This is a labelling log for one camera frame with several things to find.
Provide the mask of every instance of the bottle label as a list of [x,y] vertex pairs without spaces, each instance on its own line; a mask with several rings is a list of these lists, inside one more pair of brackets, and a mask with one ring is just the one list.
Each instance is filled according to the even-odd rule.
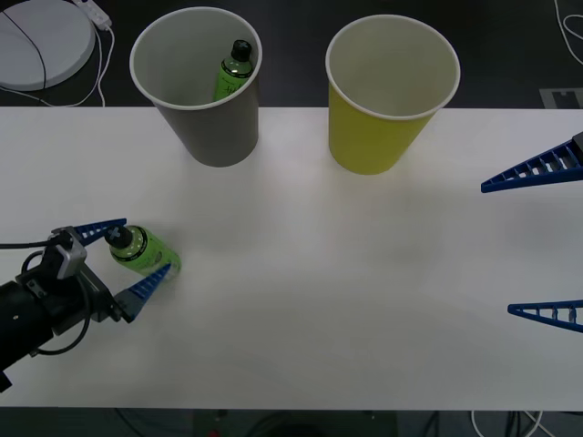
[[170,271],[165,279],[171,279],[180,271],[180,258],[173,250],[169,249],[161,240],[159,240],[149,230],[136,226],[142,234],[144,243],[134,255],[128,258],[121,258],[114,255],[114,258],[128,269],[147,276],[161,269],[167,264],[171,265]]
[[236,92],[247,83],[251,74],[252,71],[244,75],[232,73],[227,67],[225,67],[224,63],[221,63],[219,76],[217,77],[217,87],[215,88],[215,101],[221,100],[222,98],[228,97]]

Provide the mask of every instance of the gray paper cup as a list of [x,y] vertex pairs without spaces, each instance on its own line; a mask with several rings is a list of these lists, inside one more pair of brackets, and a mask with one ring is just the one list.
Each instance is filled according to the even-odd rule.
[[[233,42],[252,47],[253,73],[229,97],[213,102],[221,61]],[[191,7],[164,15],[136,40],[129,57],[134,84],[203,164],[237,164],[258,139],[261,41],[240,16],[214,7]]]

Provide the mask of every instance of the green bottle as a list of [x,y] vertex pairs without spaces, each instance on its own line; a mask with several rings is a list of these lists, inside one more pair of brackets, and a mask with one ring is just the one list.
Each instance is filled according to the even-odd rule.
[[230,56],[220,63],[220,71],[215,86],[214,101],[228,97],[245,85],[253,73],[251,56],[251,44],[238,39],[233,44]]
[[170,270],[164,278],[170,280],[178,275],[182,266],[174,250],[140,226],[110,226],[105,239],[113,259],[140,275],[147,276],[170,264]]

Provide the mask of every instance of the black bottle cap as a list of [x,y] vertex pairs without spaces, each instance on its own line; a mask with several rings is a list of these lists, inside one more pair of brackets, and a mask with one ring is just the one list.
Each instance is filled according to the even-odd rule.
[[230,56],[239,62],[249,61],[249,56],[251,56],[251,44],[242,39],[238,39],[233,44]]
[[105,239],[110,246],[116,249],[123,249],[131,244],[134,236],[129,229],[115,225],[107,228]]

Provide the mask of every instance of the paper cup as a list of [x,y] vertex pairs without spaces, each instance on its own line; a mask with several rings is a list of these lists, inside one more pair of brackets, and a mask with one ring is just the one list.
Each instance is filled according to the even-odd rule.
[[355,173],[388,170],[454,96],[460,66],[432,27],[398,15],[350,23],[326,53],[329,146]]
[[[220,63],[237,39],[251,44],[253,74],[237,92],[213,102]],[[240,16],[191,7],[162,16],[141,33],[129,70],[190,154],[208,166],[226,167],[257,144],[262,53],[257,32]]]

